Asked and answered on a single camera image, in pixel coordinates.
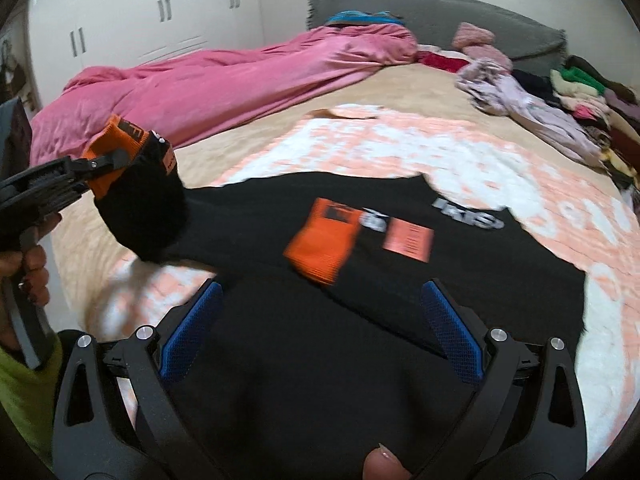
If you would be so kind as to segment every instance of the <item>red cloth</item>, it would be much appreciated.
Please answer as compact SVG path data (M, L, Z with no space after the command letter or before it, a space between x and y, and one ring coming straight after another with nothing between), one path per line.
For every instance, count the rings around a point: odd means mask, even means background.
M418 63L422 63L426 66L433 66L440 70L446 70L452 74L455 74L463 66L467 66L469 64L469 62L464 59L445 57L433 52L418 52L417 61Z
M596 116L585 105L577 105L574 110L574 117L576 119L592 119L595 120Z
M609 135L611 145L622 154L624 159L636 170L640 168L640 144L615 128L611 129Z

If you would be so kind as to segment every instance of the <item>orange label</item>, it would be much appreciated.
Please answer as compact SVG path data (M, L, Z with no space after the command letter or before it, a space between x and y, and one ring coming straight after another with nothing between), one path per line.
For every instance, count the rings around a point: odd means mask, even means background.
M171 146L169 146L169 149L166 150L166 153L164 154L164 157L162 158L162 163L164 164L164 167L166 168L166 174L171 173L173 168L175 168L175 165L176 165L177 161L175 160L174 149Z
M392 218L386 232L384 248L421 262L429 261L433 230Z

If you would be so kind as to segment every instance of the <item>folded clothes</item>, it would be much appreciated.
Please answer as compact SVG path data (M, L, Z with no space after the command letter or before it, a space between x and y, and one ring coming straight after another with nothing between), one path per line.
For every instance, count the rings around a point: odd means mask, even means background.
M463 66L467 66L469 64L469 62L464 59L453 59L441 56L440 54L435 54L434 52L418 52L416 59L418 63L422 63L425 66L446 70L452 74L455 74Z
M603 130L605 132L608 132L610 130L610 125L609 125L609 121L604 118L604 117L597 117L593 114L591 114L590 112L585 113L584 116L576 116L575 112L574 112L574 120L575 122L577 122L578 124L580 124L580 126L585 129L587 127L593 127L593 128L597 128L599 130Z
M523 70L513 70L511 75L516 79L528 93L542 99L549 106L561 108L561 99L554 94L554 88L551 79L542 77Z
M478 44L494 44L495 34L485 28L476 27L472 23L462 22L451 41L451 46L462 50L466 46Z
M608 132L603 132L597 126L583 126L583 129L593 143L601 150L611 147L611 136Z
M573 66L569 69L563 68L560 70L560 75L565 81L572 83L583 83L591 86L598 91L599 95L604 94L605 87L603 84L597 82L593 77L587 74L584 70L580 70L577 66Z
M594 113L608 114L611 108L607 106L602 97L592 97L587 94L577 94L576 97L569 97L566 95L558 96L562 106L568 110L575 110L579 105L586 106Z
M494 41L495 35L490 30L462 22L451 46L462 50L471 59L489 59L511 72L513 70L511 59L492 45Z
M627 122L627 120L620 115L617 111L611 110L609 113L609 122L612 128L619 130L624 133L629 139L632 139L633 142L637 142L640 144L640 134L633 128L631 124Z
M513 63L505 54L493 45L471 45L462 49L462 52L471 59L490 59L494 63L505 67L509 72L513 70Z
M564 62L564 66L566 68L572 68L575 66L580 70L583 70L591 77L593 77L596 81L613 90L619 99L622 99L627 103L636 104L636 95L633 93L633 91L631 91L621 83L609 81L608 79L604 78L585 59L578 56L569 56L568 59Z
M609 171L609 176L618 189L626 189L629 186L640 186L638 172L621 153L611 148L602 150L602 161Z
M604 97L606 98L609 106L615 108L616 110L619 110L627 117L631 117L636 121L640 121L640 106L632 105L627 103L626 101L623 101L611 88L607 88L604 91Z
M551 71L551 84L556 93L560 95L574 97L577 94L587 94L591 97L598 97L598 91L593 86L565 81L558 70Z
M576 119L591 119L591 120L595 120L596 118L594 113L584 105L577 105L577 107L575 107L574 117Z
M640 142L633 140L617 128L612 128L609 135L611 145L622 154L625 160L628 160L633 167L640 168Z
M602 167L599 147L574 118L525 92L500 65L476 60L458 72L456 86L471 95L476 108L494 115L508 115L571 160Z
M633 117L629 117L622 110L616 110L616 113L622 117L638 134L640 134L640 121L636 121Z

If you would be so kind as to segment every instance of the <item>blue pad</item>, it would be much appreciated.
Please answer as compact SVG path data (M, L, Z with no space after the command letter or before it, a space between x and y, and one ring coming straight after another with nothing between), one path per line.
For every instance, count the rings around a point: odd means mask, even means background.
M222 306L222 287L212 282L162 348L159 375L165 385L177 383L187 375Z
M420 302L456 375L463 383L478 386L484 378L482 350L471 332L435 283L422 286Z

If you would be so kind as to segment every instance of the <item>pink blanket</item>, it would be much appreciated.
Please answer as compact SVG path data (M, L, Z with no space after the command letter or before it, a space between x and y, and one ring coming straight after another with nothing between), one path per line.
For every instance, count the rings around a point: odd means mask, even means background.
M414 60L400 25L319 27L258 50L203 50L122 70L82 70L31 126L31 164L81 156L113 113L181 147Z

